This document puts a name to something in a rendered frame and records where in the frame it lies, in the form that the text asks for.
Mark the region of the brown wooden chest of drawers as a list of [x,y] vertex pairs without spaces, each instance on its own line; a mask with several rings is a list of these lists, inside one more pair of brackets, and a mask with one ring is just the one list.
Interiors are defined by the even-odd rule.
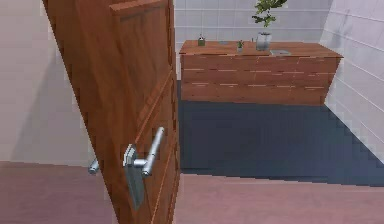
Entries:
[[[319,106],[342,59],[318,43],[273,42],[258,51],[246,41],[237,52],[237,43],[229,42],[184,42],[179,51],[183,100]],[[275,49],[291,55],[271,55]]]

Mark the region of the brown wooden room door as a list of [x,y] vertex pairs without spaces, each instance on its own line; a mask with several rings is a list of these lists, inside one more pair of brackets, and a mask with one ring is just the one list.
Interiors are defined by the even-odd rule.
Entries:
[[[118,224],[173,224],[180,180],[173,0],[42,0]],[[122,166],[164,137],[137,210]]]

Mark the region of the green plant in glass vase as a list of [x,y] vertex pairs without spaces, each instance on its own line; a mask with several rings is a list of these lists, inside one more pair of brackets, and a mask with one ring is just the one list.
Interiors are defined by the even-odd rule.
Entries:
[[256,49],[258,51],[266,51],[270,47],[272,34],[266,31],[266,28],[276,20],[276,17],[271,14],[272,9],[281,8],[287,0],[257,0],[255,9],[256,13],[252,19],[256,24],[263,24],[263,31],[260,31],[256,38]]

